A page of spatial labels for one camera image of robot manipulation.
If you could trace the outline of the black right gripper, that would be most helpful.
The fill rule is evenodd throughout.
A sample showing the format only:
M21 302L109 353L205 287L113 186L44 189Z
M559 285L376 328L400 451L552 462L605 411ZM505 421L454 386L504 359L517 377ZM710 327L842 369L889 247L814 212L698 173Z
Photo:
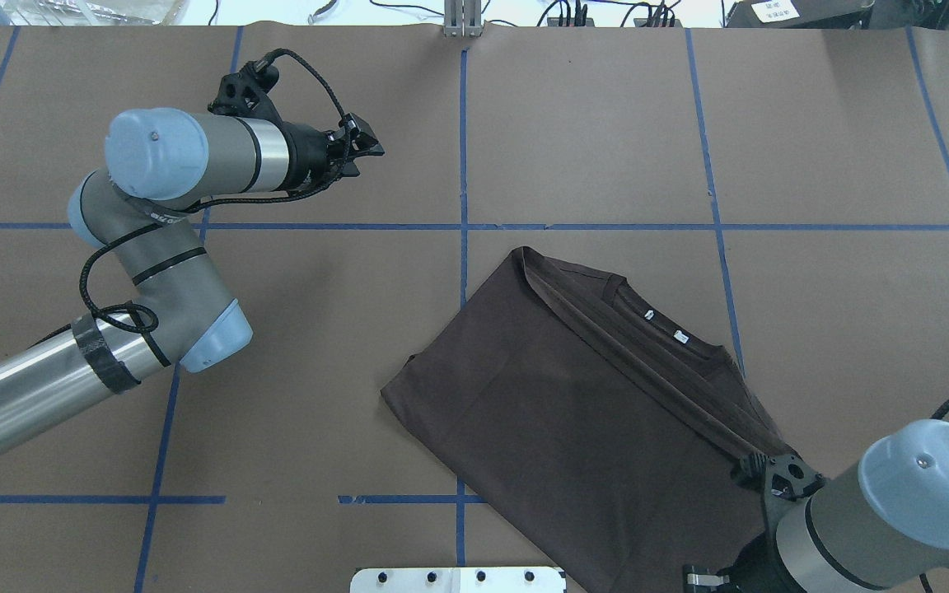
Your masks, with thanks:
M738 460L731 470L738 485L760 495L764 529L739 552L734 563L716 573L695 564L683 567L683 592L803 592L784 566L776 535L779 523L798 504L807 502L827 483L822 473L799 455L756 453Z

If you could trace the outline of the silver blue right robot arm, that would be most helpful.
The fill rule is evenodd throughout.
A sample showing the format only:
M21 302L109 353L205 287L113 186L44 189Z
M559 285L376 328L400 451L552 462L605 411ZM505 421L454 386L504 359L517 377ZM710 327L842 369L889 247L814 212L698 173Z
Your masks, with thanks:
M686 564L685 592L886 592L949 570L949 399L869 446L835 479L798 455L747 455L732 478L764 529L731 566Z

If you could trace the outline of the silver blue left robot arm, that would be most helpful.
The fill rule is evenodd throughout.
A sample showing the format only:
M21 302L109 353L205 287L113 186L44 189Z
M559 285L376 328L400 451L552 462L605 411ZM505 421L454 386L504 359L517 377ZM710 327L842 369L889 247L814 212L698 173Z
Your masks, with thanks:
M110 121L105 165L68 203L69 226L95 249L79 273L84 312L0 363L0 455L161 369L197 374L251 342L191 217L312 198L359 176L358 158L384 154L318 72L336 127L283 119L269 95L281 57L295 53L271 50L223 76L206 114L135 109Z

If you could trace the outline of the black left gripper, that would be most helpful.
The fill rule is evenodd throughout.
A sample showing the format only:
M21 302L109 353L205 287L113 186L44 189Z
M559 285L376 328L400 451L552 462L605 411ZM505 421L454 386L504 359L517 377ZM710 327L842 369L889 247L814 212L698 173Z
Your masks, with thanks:
M354 161L335 161L335 134L283 119L270 93L280 71L246 63L223 76L208 105L211 194L312 194L333 179L354 179ZM357 114L340 120L353 158L384 156L372 125Z

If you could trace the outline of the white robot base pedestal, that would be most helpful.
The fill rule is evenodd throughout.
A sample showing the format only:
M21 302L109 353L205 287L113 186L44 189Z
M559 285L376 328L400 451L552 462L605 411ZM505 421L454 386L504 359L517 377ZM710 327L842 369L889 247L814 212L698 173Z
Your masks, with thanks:
M566 592L564 570L532 567L374 567L353 575L350 592Z

